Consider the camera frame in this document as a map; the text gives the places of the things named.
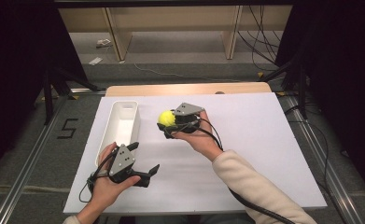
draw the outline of white tray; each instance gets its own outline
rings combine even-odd
[[[138,131],[141,120],[139,116],[138,103],[115,102],[112,105],[107,120],[105,133],[101,145],[98,148],[95,165],[98,166],[98,156],[109,144],[116,142],[118,146],[126,146],[138,140]]]

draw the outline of white sleeve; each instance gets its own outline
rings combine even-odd
[[[71,216],[63,221],[63,224],[80,224],[76,216]]]
[[[245,200],[295,223],[316,223],[287,194],[269,179],[256,172],[251,164],[234,151],[228,150],[217,156],[212,166],[219,178]],[[246,212],[258,224],[279,223],[274,218],[250,208],[246,208]]]

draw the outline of tennis ball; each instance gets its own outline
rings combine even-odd
[[[173,114],[173,111],[166,110],[166,111],[162,112],[159,115],[158,122],[160,124],[164,125],[165,127],[175,125],[175,115]]]

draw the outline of gray carpet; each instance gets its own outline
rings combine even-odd
[[[178,74],[185,77],[158,75],[153,72],[142,71],[137,69],[134,64],[84,65],[84,69],[89,81],[101,87],[162,83],[232,82],[233,80],[256,81],[259,72],[259,69],[252,64],[138,64],[138,66],[162,74]],[[261,64],[261,66],[266,66],[267,69],[272,68],[268,64]],[[197,76],[233,80],[210,80],[196,78]],[[274,90],[279,89],[279,80],[271,82],[271,84]],[[80,88],[74,82],[71,82],[70,85],[73,88]],[[71,99],[65,103],[56,120],[54,129],[50,133],[44,151],[40,155],[27,186],[10,217],[9,223],[62,223],[66,218],[66,215],[63,214],[63,206],[74,180],[101,97],[102,95],[82,94],[76,100]],[[290,108],[288,97],[279,98],[280,105],[284,110]],[[316,136],[321,146],[328,144],[329,160],[352,196],[363,223],[365,223],[365,184],[360,179],[351,161],[340,154],[342,147],[329,124],[320,114],[315,99],[309,96],[306,101],[310,103],[307,106],[309,121],[321,131],[314,129]],[[298,112],[294,111],[287,114],[288,120],[294,120],[293,113]],[[72,119],[68,122],[68,127],[76,129],[72,138],[63,138],[63,136],[70,134],[70,132],[62,130],[67,119]],[[30,118],[26,120],[26,125],[21,129],[21,135],[17,138],[15,147],[0,160],[0,204],[33,148],[35,140],[43,128],[44,120],[44,102],[41,101],[41,97],[38,97],[36,109],[32,111]],[[318,182],[324,184],[323,173],[299,125],[299,123],[290,123],[314,177]],[[342,223],[330,200],[330,196],[325,191],[323,193],[329,207],[309,211],[309,214],[318,223]]]

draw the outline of white table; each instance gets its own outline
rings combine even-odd
[[[78,195],[96,169],[110,107],[116,101],[139,104],[141,126],[135,151],[135,171],[147,172],[159,164],[149,187],[125,190],[105,210],[118,216],[206,214],[243,211],[214,174],[211,163],[189,144],[165,139],[157,128],[160,113],[186,102],[206,109],[225,149],[245,157],[301,207],[327,206],[296,139],[273,93],[104,97],[91,127],[88,143],[64,208],[76,214],[85,205]],[[88,200],[85,189],[82,198]]]

